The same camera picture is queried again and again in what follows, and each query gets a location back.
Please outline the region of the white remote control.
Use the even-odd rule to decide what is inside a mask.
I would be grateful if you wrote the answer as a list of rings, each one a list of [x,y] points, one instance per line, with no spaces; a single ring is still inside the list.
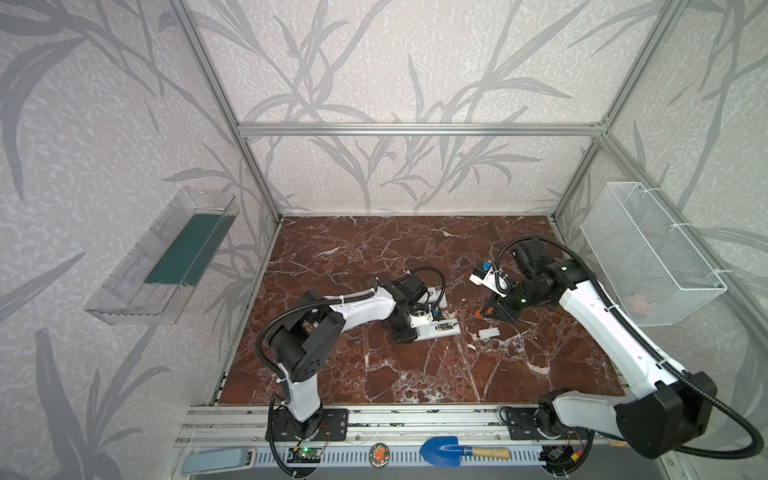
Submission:
[[[420,302],[445,308],[447,306],[447,297],[445,295],[441,296],[439,288],[429,287],[427,293],[420,299]]]

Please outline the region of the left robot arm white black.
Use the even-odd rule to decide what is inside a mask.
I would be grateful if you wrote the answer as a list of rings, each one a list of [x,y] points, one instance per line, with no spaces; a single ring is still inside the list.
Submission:
[[[298,440],[312,438],[322,423],[318,372],[341,335],[351,329],[381,322],[396,343],[418,339],[410,315],[428,298],[428,288],[416,274],[395,281],[376,282],[350,295],[323,296],[305,292],[288,311],[270,321],[257,335],[260,361],[282,386],[283,413],[278,425]]]

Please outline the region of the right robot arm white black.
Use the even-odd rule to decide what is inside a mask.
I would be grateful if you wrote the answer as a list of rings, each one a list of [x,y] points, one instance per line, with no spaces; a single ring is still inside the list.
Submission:
[[[628,391],[612,397],[564,388],[543,395],[535,414],[540,432],[556,437],[569,428],[588,429],[619,438],[650,459],[702,436],[712,411],[703,396],[717,392],[712,379],[704,373],[689,383],[675,377],[670,370],[681,364],[637,330],[581,261],[551,257],[549,243],[540,237],[509,243],[524,277],[519,282],[492,261],[475,267],[472,282],[492,292],[483,317],[514,323],[526,308],[560,305],[609,356]]]

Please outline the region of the pink object in basket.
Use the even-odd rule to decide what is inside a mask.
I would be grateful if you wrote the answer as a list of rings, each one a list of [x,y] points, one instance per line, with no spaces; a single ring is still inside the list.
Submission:
[[[623,304],[632,316],[646,316],[652,310],[651,302],[642,294],[625,296]]]

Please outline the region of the round orange badge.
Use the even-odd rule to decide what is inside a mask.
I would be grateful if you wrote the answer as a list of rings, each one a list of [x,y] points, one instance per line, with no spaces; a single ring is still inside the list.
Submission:
[[[390,463],[391,452],[384,443],[376,443],[369,450],[369,463],[376,469],[386,467]]]

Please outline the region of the small green circuit board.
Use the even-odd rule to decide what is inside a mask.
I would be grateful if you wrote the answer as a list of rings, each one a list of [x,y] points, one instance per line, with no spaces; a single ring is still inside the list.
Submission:
[[[289,464],[317,464],[323,453],[322,447],[294,447],[288,450],[286,461]]]

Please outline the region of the grey blue flat device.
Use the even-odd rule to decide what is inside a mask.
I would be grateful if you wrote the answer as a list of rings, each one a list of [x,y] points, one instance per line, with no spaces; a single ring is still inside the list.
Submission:
[[[182,463],[181,475],[208,475],[251,468],[257,451],[252,448],[206,450],[188,455]]]

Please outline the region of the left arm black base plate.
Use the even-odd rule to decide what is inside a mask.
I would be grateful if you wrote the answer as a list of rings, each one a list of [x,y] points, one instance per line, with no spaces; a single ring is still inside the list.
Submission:
[[[266,439],[275,442],[289,441],[344,441],[349,424],[349,410],[321,408],[308,420],[299,421],[284,406],[268,414]]]

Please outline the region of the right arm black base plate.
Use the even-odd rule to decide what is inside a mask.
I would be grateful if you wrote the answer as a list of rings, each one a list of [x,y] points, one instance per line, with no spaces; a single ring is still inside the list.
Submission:
[[[549,440],[538,428],[537,412],[537,407],[502,406],[499,409],[499,417],[511,440]]]

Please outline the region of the aluminium frame rail front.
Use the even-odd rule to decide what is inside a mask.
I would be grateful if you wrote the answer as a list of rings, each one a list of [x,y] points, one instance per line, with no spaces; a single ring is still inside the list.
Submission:
[[[305,441],[306,446],[321,446],[330,431],[342,432],[343,440],[334,447],[419,446],[438,436],[455,436],[473,446],[558,445],[582,446],[583,433],[571,433],[556,440],[547,439],[534,429],[515,427],[515,434],[502,423],[494,404],[359,404],[346,405],[343,422],[322,427]],[[180,447],[224,447],[267,445],[268,412],[265,406],[240,405],[192,407],[182,421],[173,445]]]

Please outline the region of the clear plastic wall bin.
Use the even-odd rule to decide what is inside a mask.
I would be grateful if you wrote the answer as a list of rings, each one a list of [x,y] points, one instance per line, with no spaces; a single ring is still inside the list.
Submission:
[[[239,212],[234,194],[181,188],[84,310],[111,326],[175,324]]]

